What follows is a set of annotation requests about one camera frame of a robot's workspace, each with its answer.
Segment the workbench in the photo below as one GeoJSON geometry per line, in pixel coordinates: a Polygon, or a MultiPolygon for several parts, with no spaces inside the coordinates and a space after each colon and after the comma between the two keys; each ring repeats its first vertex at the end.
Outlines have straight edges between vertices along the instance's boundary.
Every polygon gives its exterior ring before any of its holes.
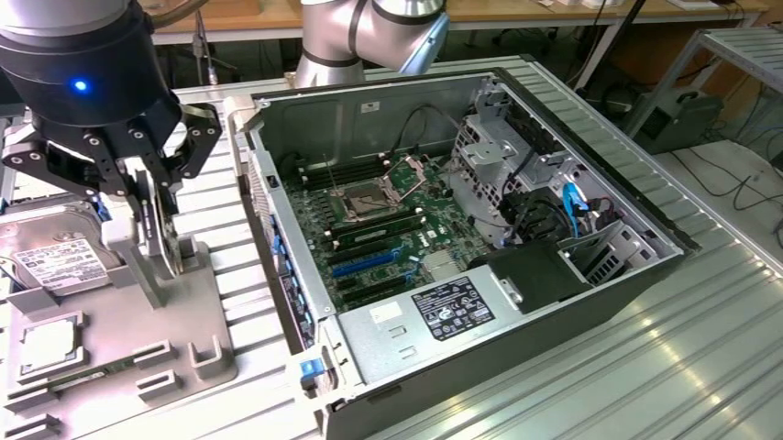
{"type": "MultiPolygon", "coordinates": [[[[211,42],[297,39],[303,36],[303,11],[299,0],[260,0],[260,2],[261,13],[256,16],[204,18],[207,38],[211,42]]],[[[603,9],[597,24],[605,25],[607,29],[596,50],[587,60],[576,88],[587,84],[632,4],[633,0],[627,0],[620,6],[603,9]]],[[[721,7],[685,11],[667,0],[647,0],[633,23],[719,21],[731,17],[737,20],[737,27],[745,28],[756,22],[768,6],[762,0],[739,0],[739,5],[744,13],[739,11],[737,6],[729,5],[727,8],[736,11],[729,14],[721,7]]],[[[449,0],[449,30],[591,26],[597,12],[596,9],[583,5],[565,6],[556,1],[547,7],[531,0],[449,0]]],[[[196,22],[192,18],[187,18],[157,31],[153,35],[155,44],[191,43],[195,29],[196,22]]],[[[276,56],[279,49],[273,49],[272,53],[276,56]]],[[[705,80],[711,73],[712,69],[705,69],[701,80],[705,80]]]]}
{"type": "MultiPolygon", "coordinates": [[[[461,438],[775,438],[783,433],[780,264],[537,63],[517,57],[453,61],[436,64],[432,72],[493,67],[517,78],[701,251],[607,324],[372,439],[456,433],[461,438]]],[[[371,80],[393,76],[388,70],[367,73],[371,80]]],[[[285,88],[279,79],[177,94],[185,103],[221,109],[228,96],[285,88]]],[[[240,156],[245,149],[240,142],[240,156]]],[[[89,438],[159,438],[161,433],[188,439],[320,438],[313,414],[292,397],[288,347],[232,168],[224,135],[207,171],[187,181],[177,197],[176,227],[211,247],[239,376],[89,438]]]]}

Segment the hard drive label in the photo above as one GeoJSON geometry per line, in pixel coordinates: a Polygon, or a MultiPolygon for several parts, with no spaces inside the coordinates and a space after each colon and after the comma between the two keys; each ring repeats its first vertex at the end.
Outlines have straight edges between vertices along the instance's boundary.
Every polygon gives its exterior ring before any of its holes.
{"type": "Polygon", "coordinates": [[[411,298],[429,333],[439,341],[445,341],[495,319],[468,277],[416,293],[411,298]]]}
{"type": "Polygon", "coordinates": [[[13,254],[41,287],[60,289],[107,276],[85,239],[57,243],[13,254]]]}

